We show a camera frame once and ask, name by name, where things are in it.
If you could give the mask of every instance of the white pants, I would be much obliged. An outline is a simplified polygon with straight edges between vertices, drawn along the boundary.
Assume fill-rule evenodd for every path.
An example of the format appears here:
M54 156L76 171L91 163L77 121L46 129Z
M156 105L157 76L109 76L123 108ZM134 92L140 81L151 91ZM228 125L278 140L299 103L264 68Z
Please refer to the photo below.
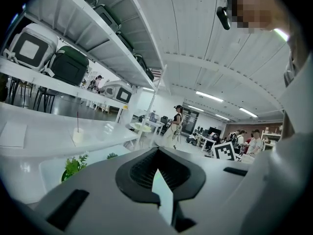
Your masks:
M163 135L162 146L167 148L174 148L176 145L177 138L173 139L174 132L176 131L177 125L171 124L170 127Z

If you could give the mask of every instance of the door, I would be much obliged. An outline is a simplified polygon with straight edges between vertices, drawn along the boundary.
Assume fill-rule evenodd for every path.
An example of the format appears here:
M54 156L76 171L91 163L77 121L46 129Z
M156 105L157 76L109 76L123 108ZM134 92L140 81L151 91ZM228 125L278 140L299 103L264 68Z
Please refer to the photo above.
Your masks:
M195 129L199 112L195 112L189 109L186 109L186 110L184 109L182 114L184 118L184 123L182 125L181 131L190 135L193 133Z

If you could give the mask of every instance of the black and white pattern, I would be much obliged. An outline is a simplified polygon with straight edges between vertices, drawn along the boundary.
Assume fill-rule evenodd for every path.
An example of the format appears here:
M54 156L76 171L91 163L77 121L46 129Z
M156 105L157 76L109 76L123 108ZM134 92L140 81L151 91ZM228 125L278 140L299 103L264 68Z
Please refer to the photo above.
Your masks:
M223 160L235 160L236 155L231 142L214 145L212 147L214 158Z

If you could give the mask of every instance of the fluorescent light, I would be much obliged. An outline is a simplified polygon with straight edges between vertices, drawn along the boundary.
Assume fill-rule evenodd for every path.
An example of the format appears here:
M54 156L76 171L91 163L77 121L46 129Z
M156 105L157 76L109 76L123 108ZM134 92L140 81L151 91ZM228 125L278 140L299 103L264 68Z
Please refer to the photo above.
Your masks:
M206 96L206 97L208 97L208 98L210 98L210 99L214 99L214 100L219 101L219 102L223 102L223 101L224 101L224 100L222 100L222 99L219 99L219 98L217 98L217 97L214 97L214 96L211 96L211 95L202 93L202 92L196 92L196 94L201 95L201 96Z
M251 112L245 110L244 108L240 108L239 110L242 110L243 112L248 113L249 115L253 116L254 118L257 118L257 117L258 117L257 115L255 115L255 114L253 114L253 113L251 113Z
M228 118L222 117L222 116L217 115L217 114L215 114L215 115L216 115L216 116L218 116L218 117L220 117L220 118L224 118L224 119L226 119L227 121L229 121L229 119L228 119Z
M280 35L285 41L288 40L289 36L285 32L281 31L280 29L274 29L274 31L278 33L278 35Z
M192 108L192 109L195 109L195 110L198 110L198 111L201 111L201 112L204 112L204 110L198 109L198 108L193 107L193 106L191 106L191 105L189 105L188 107L190 107L190 108Z
M154 92L154 90L146 88L146 87L143 87L143 89L146 90L146 91Z

